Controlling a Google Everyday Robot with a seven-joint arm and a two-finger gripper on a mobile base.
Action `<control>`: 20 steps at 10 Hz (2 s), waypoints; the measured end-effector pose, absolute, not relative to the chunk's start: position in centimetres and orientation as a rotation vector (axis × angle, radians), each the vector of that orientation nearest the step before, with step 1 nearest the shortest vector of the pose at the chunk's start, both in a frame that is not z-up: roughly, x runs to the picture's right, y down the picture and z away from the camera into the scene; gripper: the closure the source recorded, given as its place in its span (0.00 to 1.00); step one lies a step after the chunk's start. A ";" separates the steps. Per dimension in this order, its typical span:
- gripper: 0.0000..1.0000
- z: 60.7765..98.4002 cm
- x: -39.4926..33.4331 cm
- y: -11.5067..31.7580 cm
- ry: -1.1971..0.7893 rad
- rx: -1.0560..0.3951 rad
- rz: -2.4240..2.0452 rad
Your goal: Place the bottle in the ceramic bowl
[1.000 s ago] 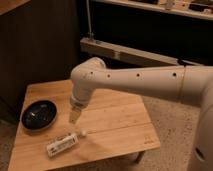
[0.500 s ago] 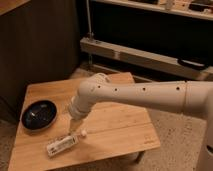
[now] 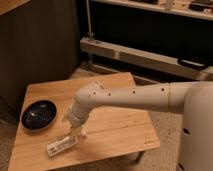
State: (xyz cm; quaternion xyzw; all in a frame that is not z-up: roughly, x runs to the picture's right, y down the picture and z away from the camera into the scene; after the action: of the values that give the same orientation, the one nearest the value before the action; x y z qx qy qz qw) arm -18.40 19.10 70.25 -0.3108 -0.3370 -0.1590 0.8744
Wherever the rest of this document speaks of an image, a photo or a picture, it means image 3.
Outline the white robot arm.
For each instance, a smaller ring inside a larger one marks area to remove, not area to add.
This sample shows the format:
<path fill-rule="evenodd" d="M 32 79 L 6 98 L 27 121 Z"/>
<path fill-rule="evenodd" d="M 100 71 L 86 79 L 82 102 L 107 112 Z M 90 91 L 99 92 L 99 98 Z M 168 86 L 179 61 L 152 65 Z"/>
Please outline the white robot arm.
<path fill-rule="evenodd" d="M 66 117 L 76 129 L 101 106 L 162 111 L 183 116 L 178 171 L 213 171 L 213 81 L 173 82 L 106 89 L 99 82 L 80 88 Z"/>

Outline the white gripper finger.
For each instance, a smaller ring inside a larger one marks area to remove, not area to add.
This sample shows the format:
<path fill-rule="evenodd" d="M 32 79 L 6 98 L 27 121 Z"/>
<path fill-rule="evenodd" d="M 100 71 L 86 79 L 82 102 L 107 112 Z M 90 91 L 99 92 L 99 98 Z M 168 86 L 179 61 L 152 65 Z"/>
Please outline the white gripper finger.
<path fill-rule="evenodd" d="M 81 130 L 80 131 L 80 136 L 85 138 L 87 136 L 86 131 L 85 130 Z"/>
<path fill-rule="evenodd" d="M 69 137 L 70 139 L 75 139 L 77 136 L 77 128 L 70 127 Z"/>

